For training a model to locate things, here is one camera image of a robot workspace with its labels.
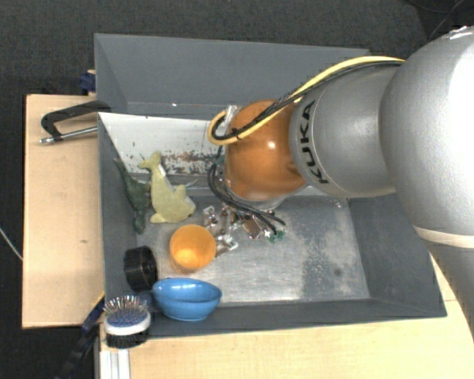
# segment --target hair brush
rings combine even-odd
[[[151,324],[148,304],[136,295],[124,295],[105,303],[103,329],[107,345],[131,348],[144,343]]]

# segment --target blue bowl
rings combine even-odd
[[[200,321],[218,306],[221,291],[211,283],[191,278],[166,278],[152,287],[163,314],[180,321]]]

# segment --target black clamp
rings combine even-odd
[[[60,133],[56,128],[55,123],[65,121],[67,119],[80,117],[82,115],[91,114],[92,112],[111,112],[111,108],[103,101],[92,101],[90,103],[84,103],[76,105],[75,107],[64,108],[62,110],[50,112],[45,114],[40,121],[40,125],[48,132],[51,136],[40,139],[40,143],[55,143],[63,141],[69,137],[77,137],[87,133],[96,132],[96,126],[91,128],[76,130],[68,133]]]

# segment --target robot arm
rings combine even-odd
[[[429,43],[404,63],[357,58],[315,79],[264,104],[244,126],[231,125],[225,137],[213,133],[223,114],[215,118],[209,139],[230,145],[227,191],[255,208],[276,206],[279,191],[265,182],[289,171],[334,197],[397,192],[451,282],[474,337],[474,27]],[[279,144],[285,131],[289,151]],[[263,170],[259,163],[250,166],[261,153],[277,160]],[[254,179],[240,181],[232,171],[239,168],[252,169]],[[295,181],[292,191],[302,185]],[[245,189],[232,192],[239,186]]]

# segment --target black cable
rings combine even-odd
[[[282,225],[285,225],[286,223],[282,219],[278,218],[273,213],[264,212],[251,206],[241,204],[231,196],[231,194],[227,191],[226,187],[224,187],[223,192],[218,189],[216,185],[216,171],[219,164],[221,163],[222,158],[220,157],[220,155],[222,152],[222,148],[223,146],[219,147],[218,153],[216,154],[216,160],[211,165],[208,171],[207,179],[209,188],[220,201],[224,202],[225,204],[237,211],[244,212],[247,215],[255,216],[257,219],[262,221],[274,233],[274,235],[277,235],[277,229],[269,219],[276,221]]]
[[[430,13],[445,14],[445,17],[442,19],[442,21],[437,25],[437,27],[435,27],[434,31],[432,31],[431,34],[429,35],[428,40],[433,40],[433,38],[435,37],[435,34],[438,32],[438,30],[444,25],[444,23],[446,23],[446,21],[448,21],[448,19],[452,15],[458,15],[459,13],[465,13],[466,11],[474,9],[474,4],[473,4],[469,7],[466,7],[465,9],[463,9],[461,11],[457,11],[457,9],[460,6],[462,6],[464,3],[466,3],[468,0],[460,0],[458,2],[455,0],[455,3],[451,7],[451,9],[449,9],[448,11],[441,10],[441,9],[433,9],[431,7],[426,7],[426,6],[423,6],[422,4],[419,4],[418,2],[416,2],[414,0],[402,0],[402,1],[407,2],[409,5],[411,5],[413,7],[416,7],[417,9],[422,9],[422,10],[428,11]]]
[[[419,4],[418,2],[416,2],[415,0],[401,0],[401,1],[406,2],[410,6],[416,7],[417,9],[422,9],[424,11],[429,11],[430,13],[447,14],[447,15],[453,14],[454,9],[456,9],[459,6],[458,2],[455,2],[455,6],[457,6],[457,7],[452,7],[451,9],[446,11],[446,10],[443,10],[443,9],[433,9],[431,7],[424,6],[424,5]],[[469,6],[466,9],[463,9],[460,13],[464,13],[465,11],[469,11],[470,9],[474,9],[474,5]]]
[[[448,19],[451,17],[451,15],[455,13],[455,10],[459,6],[464,4],[466,1],[467,0],[460,0],[457,4],[455,4],[453,7],[451,7],[451,10],[446,13],[446,16],[442,19],[442,21],[438,24],[438,26],[435,27],[434,31],[431,32],[431,34],[428,37],[428,40],[433,40],[433,38],[435,38],[435,34],[438,32],[438,30],[444,25],[444,23],[446,21],[448,21]]]
[[[342,77],[345,74],[354,72],[356,70],[361,70],[365,69],[368,67],[374,67],[374,66],[399,66],[402,62],[401,61],[389,61],[389,62],[372,62],[372,63],[361,63],[358,65],[354,65],[351,67],[348,67],[346,69],[341,69],[334,74],[328,76],[326,79],[323,79],[319,81],[316,84],[313,84],[309,88],[306,88],[302,92],[292,96],[292,92],[288,93],[281,98],[277,99],[269,105],[266,109],[264,109],[260,114],[258,114],[256,117],[254,117],[251,121],[249,121],[245,126],[242,126],[241,128],[238,129],[233,129],[230,133],[226,133],[225,135],[217,136],[216,135],[216,129],[218,128],[219,125],[224,121],[224,118],[220,118],[217,123],[214,125],[213,129],[211,130],[211,136],[215,141],[225,141],[229,138],[232,137],[237,137],[239,138],[239,135],[241,133],[246,132],[249,128],[255,126],[257,123],[263,121],[265,118],[268,118],[270,115],[274,114],[275,112],[278,112],[282,108],[286,107],[287,105],[294,103],[298,98],[305,96],[308,92],[314,90],[315,88],[318,88],[321,85],[324,85],[326,83],[329,83],[330,81],[337,79],[338,77]]]

